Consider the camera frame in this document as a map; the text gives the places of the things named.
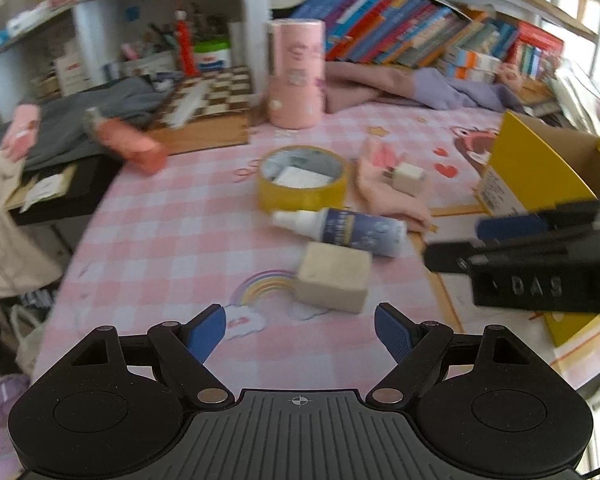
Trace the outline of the small white charger cube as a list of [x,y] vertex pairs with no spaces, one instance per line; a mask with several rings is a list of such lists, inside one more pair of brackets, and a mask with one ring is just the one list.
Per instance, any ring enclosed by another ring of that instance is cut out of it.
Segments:
[[384,177],[396,191],[409,196],[420,194],[427,180],[425,170],[408,162],[386,169]]

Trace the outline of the blue spray cleaner bottle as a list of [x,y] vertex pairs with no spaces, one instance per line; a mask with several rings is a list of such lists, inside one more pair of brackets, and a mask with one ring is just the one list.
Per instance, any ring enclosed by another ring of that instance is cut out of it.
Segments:
[[396,258],[402,252],[407,227],[403,221],[360,212],[323,208],[320,211],[276,210],[273,226],[314,242],[347,247],[374,256]]

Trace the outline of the pink sock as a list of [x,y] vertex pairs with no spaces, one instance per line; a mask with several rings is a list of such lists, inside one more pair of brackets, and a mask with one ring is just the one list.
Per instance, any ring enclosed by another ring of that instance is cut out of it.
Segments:
[[410,231],[423,233],[432,221],[425,200],[428,190],[411,196],[396,190],[385,177],[386,171],[402,162],[406,162],[405,153],[398,155],[388,142],[369,136],[358,154],[355,184],[370,214],[403,220]]

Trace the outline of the beige sponge block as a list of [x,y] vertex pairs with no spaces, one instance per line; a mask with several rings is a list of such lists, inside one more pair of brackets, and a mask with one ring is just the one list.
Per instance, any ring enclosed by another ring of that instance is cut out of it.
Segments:
[[369,252],[311,242],[294,278],[294,296],[310,306],[359,314],[366,303],[370,270]]

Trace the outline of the yellow tape roll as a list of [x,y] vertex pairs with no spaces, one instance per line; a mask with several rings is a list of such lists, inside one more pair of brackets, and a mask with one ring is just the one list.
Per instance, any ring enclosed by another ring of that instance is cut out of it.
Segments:
[[257,171],[259,206],[267,214],[342,208],[348,184],[348,162],[334,152],[311,145],[291,145],[269,152]]

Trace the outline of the yellow cardboard box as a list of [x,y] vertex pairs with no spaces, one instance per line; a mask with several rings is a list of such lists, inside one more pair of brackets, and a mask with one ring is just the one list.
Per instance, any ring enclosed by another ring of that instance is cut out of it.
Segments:
[[600,200],[600,137],[506,113],[477,196],[491,218]]

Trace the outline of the pink pig figurine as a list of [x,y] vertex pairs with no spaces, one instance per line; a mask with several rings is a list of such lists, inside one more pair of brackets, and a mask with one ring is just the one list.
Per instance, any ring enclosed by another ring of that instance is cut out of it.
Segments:
[[511,92],[519,94],[524,88],[524,80],[515,64],[503,63],[495,77],[499,84],[505,84]]

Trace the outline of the orange white boxes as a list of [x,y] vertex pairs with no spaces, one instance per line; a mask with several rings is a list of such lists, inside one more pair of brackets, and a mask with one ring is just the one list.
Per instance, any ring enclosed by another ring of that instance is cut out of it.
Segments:
[[494,56],[452,47],[445,50],[434,67],[445,77],[492,84],[501,65],[502,61]]

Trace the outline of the coral pink bottle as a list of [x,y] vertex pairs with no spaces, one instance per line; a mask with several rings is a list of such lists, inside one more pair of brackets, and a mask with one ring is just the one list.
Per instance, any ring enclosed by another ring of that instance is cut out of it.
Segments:
[[85,112],[84,125],[86,131],[101,146],[114,152],[143,174],[153,176],[166,166],[166,148],[122,119],[107,118],[97,107],[91,107]]

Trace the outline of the wooden chessboard box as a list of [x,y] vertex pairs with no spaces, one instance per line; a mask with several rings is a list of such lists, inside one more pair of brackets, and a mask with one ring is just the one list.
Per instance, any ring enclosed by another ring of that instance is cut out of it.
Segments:
[[252,84],[246,66],[179,82],[147,129],[171,155],[249,142]]

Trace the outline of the row of colourful books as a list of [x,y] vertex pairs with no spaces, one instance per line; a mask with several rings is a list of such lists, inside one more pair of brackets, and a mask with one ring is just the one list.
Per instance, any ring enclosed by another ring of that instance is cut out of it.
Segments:
[[334,62],[414,70],[459,47],[539,79],[559,66],[564,52],[564,42],[542,28],[488,11],[470,15],[443,0],[306,0],[290,16],[325,23],[326,58]]

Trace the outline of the grey folded cloth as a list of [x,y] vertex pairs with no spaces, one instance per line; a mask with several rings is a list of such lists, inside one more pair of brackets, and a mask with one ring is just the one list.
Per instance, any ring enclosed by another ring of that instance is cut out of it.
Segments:
[[[23,101],[20,104],[37,105],[41,116],[38,140],[20,162],[22,169],[41,170],[105,154],[106,148],[85,129],[84,115],[88,108],[97,107],[107,118],[119,118],[144,128],[165,99],[166,94],[156,90],[147,79],[131,77],[55,101],[41,104]],[[0,125],[0,162],[6,159],[1,143],[11,122],[12,117]]]

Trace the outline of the pink cylindrical tube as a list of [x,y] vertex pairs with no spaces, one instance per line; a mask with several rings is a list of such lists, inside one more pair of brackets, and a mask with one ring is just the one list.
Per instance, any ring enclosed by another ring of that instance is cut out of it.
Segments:
[[325,24],[314,18],[268,23],[268,119],[278,128],[316,126],[325,108]]

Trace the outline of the small pink case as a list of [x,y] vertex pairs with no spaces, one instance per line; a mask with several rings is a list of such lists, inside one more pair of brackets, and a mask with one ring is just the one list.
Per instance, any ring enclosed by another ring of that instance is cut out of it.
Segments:
[[40,116],[41,109],[34,104],[20,104],[15,108],[1,143],[1,150],[12,162],[25,158],[38,140]]

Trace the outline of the red bottle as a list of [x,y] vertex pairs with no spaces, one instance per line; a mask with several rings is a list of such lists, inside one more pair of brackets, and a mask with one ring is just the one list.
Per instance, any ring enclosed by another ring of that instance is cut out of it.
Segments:
[[178,50],[180,50],[183,72],[186,77],[196,77],[198,75],[198,70],[195,65],[192,38],[190,38],[186,21],[186,12],[184,10],[175,11],[175,25],[176,39],[178,40]]

